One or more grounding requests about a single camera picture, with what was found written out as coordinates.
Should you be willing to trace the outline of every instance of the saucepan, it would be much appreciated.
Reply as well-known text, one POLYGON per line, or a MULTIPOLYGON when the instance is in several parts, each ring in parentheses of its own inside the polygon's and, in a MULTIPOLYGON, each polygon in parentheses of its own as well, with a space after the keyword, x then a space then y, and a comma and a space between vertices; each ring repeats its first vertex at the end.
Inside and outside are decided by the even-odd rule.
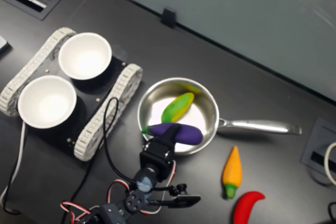
MULTIPOLYGON (((162 80, 148 89, 138 107, 139 128, 161 123, 161 115, 166 106, 179 95, 193 92, 194 102, 187 113, 177 122, 188 124, 200 129, 203 134, 201 144, 196 146, 177 143, 177 155, 189 155, 206 147, 214 138, 216 132, 224 127, 236 127, 254 131, 278 134, 301 134, 301 128, 289 123, 269 120, 239 120, 229 121, 219 117, 219 110, 211 93, 200 83, 187 78, 169 78, 162 80)), ((143 135, 146 140, 152 138, 143 135)))

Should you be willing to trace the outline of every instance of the table surface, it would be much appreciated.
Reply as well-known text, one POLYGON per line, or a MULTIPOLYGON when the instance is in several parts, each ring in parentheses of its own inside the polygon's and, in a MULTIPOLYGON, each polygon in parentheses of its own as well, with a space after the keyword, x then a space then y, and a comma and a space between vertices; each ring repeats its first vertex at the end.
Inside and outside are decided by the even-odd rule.
MULTIPOLYGON (((335 188, 313 181, 300 159, 317 117, 336 123, 333 105, 194 35, 163 26, 158 17, 126 0, 62 0, 43 21, 0 1, 0 33, 13 46, 0 56, 0 89, 63 26, 101 34, 122 60, 144 70, 143 82, 109 139, 115 164, 128 176, 139 169, 142 136, 136 109, 141 95, 165 78, 187 77, 206 86, 225 119, 270 119, 302 126, 301 136, 217 134, 201 152, 177 158, 173 183, 187 183, 189 193, 200 194, 202 200, 192 208, 136 215, 129 223, 229 223, 236 201, 222 198, 220 180, 234 145, 243 164, 236 199, 251 190, 266 196, 253 208, 249 224, 329 223, 327 205, 336 199, 335 188)), ((5 187, 16 159, 20 128, 19 118, 0 113, 0 188, 5 187)), ((37 223, 59 223, 63 214, 59 203, 70 198, 85 170, 85 164, 29 136, 10 203, 37 223)), ((86 207, 103 204, 116 178, 100 152, 76 202, 86 207)), ((116 188, 114 202, 122 192, 116 188)))

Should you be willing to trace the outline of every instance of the toy eggplant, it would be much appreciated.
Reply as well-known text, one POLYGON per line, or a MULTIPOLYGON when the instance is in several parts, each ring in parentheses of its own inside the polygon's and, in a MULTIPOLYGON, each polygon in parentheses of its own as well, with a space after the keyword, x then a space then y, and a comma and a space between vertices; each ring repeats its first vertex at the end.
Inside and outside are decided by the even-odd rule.
MULTIPOLYGON (((161 136, 173 124, 174 123, 161 123, 157 125, 147 126, 146 128, 142 129, 142 133, 152 136, 161 136)), ((198 128, 185 124, 180 124, 180 126, 181 128, 175 138, 177 143, 197 145, 202 142, 203 135, 198 128)))

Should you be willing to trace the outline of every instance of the black cable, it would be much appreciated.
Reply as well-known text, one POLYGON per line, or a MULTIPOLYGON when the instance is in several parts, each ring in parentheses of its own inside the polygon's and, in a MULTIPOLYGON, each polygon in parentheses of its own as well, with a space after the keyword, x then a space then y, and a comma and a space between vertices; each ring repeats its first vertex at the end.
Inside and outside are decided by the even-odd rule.
POLYGON ((116 118, 115 116, 117 115, 117 112, 118 112, 118 107, 119 107, 119 100, 116 98, 116 97, 113 97, 109 100, 109 102, 107 103, 107 106, 106 106, 106 109, 105 109, 105 112, 104 112, 104 118, 103 118, 103 140, 104 140, 104 148, 105 148, 105 154, 106 154, 106 158, 107 158, 107 161, 109 163, 109 165, 111 166, 111 168, 114 170, 114 172, 121 178, 127 180, 128 182, 130 183, 133 183, 133 184, 136 184, 135 180, 134 179, 131 179, 129 177, 127 177, 126 175, 122 174, 117 168, 116 166, 114 165, 111 157, 110 157, 110 154, 109 154, 109 149, 108 149, 108 146, 107 146, 107 132, 108 130, 106 130, 106 115, 107 115, 107 110, 108 110, 108 107, 110 105, 110 103, 113 101, 113 99, 116 100, 116 111, 114 113, 114 116, 113 116, 113 119, 111 121, 111 124, 113 124, 113 121, 114 119, 116 118))
MULTIPOLYGON (((98 148, 96 149, 96 152, 94 153, 94 155, 93 155, 93 157, 92 157, 92 159, 91 159, 91 161, 90 161, 90 163, 89 163, 89 165, 88 165, 88 168, 87 168, 87 170, 86 170, 86 172, 85 172, 85 174, 84 174, 84 177, 83 177, 83 179, 82 179, 80 185, 77 187, 76 191, 74 192, 74 194, 72 195, 72 197, 71 197, 71 199, 70 199, 71 202, 74 201, 74 199, 77 197, 78 193, 79 193, 80 190, 82 189, 83 185, 85 184, 85 182, 86 182, 86 180, 87 180, 87 178, 88 178, 88 176, 89 176, 89 174, 90 174, 90 171, 91 171, 91 169, 92 169, 92 167, 93 167, 93 164, 94 164, 94 162, 95 162, 95 160, 96 160, 97 153, 98 153, 98 149, 99 149, 99 147, 100 147, 102 141, 104 141, 104 145, 105 145, 105 147, 107 146, 107 132, 108 132, 108 131, 110 130, 110 128, 112 127, 112 124, 113 124, 113 122, 114 122, 114 120, 115 120, 115 118, 116 118, 116 116, 117 116, 118 107, 119 107, 119 100, 118 100, 116 97, 111 98, 111 99, 109 100, 109 102, 107 103, 107 106, 106 106, 106 108, 105 108, 105 112, 104 112, 104 118, 103 118, 103 137, 102 137, 102 139, 101 139, 100 142, 99 142, 98 148), (107 131, 106 131, 106 114, 107 114, 108 107, 109 107, 109 105, 110 105, 110 103, 111 103, 111 101, 112 101, 113 99, 115 99, 115 100, 117 101, 117 104, 116 104, 116 111, 115 111, 115 113, 114 113, 114 115, 113 115, 113 119, 112 119, 111 123, 109 124, 109 127, 107 128, 107 131)), ((112 160, 111 160, 111 157, 110 157, 108 151, 107 151, 107 159, 108 159, 108 161, 109 161, 109 164, 110 164, 110 162, 112 163, 112 169, 113 169, 113 167, 114 167, 114 168, 116 169, 116 171, 118 171, 118 169, 113 165, 113 162, 112 162, 112 160)), ((65 218, 66 218, 66 216, 67 216, 67 213, 68 213, 68 212, 64 212, 64 214, 63 214, 63 216, 62 216, 61 224, 64 224, 64 222, 65 222, 65 218)))
MULTIPOLYGON (((28 135, 28 125, 26 125, 25 127, 25 133, 24 133, 24 143, 23 143, 23 148, 25 148, 25 145, 26 145, 26 140, 27 140, 27 135, 28 135)), ((15 161, 15 164, 13 166, 13 169, 11 171, 11 174, 9 176, 9 180, 8 180, 8 184, 7 184, 7 191, 4 195, 4 202, 3 202, 3 209, 6 213, 10 214, 10 215, 20 215, 21 212, 20 211, 17 211, 17 210, 14 210, 13 212, 11 211, 8 211, 7 208, 6 208, 6 205, 7 205, 7 198, 8 198, 8 194, 9 194, 9 189, 11 188, 11 184, 12 184, 12 179, 13 179, 13 176, 14 176, 14 173, 15 173, 15 169, 16 169, 16 166, 17 166, 17 162, 18 162, 18 158, 16 158, 16 161, 15 161)))
POLYGON ((328 205, 328 214, 329 214, 329 217, 330 217, 332 223, 335 224, 336 220, 335 220, 334 216, 332 215, 332 211, 331 211, 332 205, 336 205, 336 202, 329 203, 329 205, 328 205))

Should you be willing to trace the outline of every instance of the white cable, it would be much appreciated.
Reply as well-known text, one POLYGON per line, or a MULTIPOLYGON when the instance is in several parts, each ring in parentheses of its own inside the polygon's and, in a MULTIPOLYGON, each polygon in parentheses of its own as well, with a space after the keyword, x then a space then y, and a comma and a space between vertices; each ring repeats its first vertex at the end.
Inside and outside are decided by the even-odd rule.
POLYGON ((330 181, 336 186, 336 181, 335 179, 331 176, 330 170, 329 170, 329 156, 330 156, 330 152, 331 150, 336 146, 336 142, 332 143, 331 145, 329 145, 329 147, 327 148, 327 151, 324 155, 324 170, 326 171, 326 175, 327 177, 330 179, 330 181))
MULTIPOLYGON (((93 207, 90 207, 89 210, 91 211, 92 209, 96 208, 96 207, 99 207, 99 206, 93 206, 93 207)), ((86 212, 82 213, 81 215, 79 215, 78 217, 75 218, 75 221, 79 221, 82 217, 84 217, 85 215, 87 215, 86 212)))
MULTIPOLYGON (((13 181, 15 180, 16 175, 17 175, 17 173, 20 169, 20 165, 21 165, 21 161, 22 161, 22 155, 23 155, 23 146, 25 144, 25 132, 26 132, 26 123, 22 122, 19 155, 18 155, 18 158, 17 158, 17 164, 16 164, 15 171, 14 171, 14 174, 13 174, 13 177, 12 177, 12 181, 10 182, 10 184, 13 183, 13 181)), ((7 192, 7 189, 8 189, 8 186, 6 186, 5 190, 2 192, 2 194, 0 196, 0 205, 2 207, 4 206, 4 197, 5 197, 5 194, 7 192)))

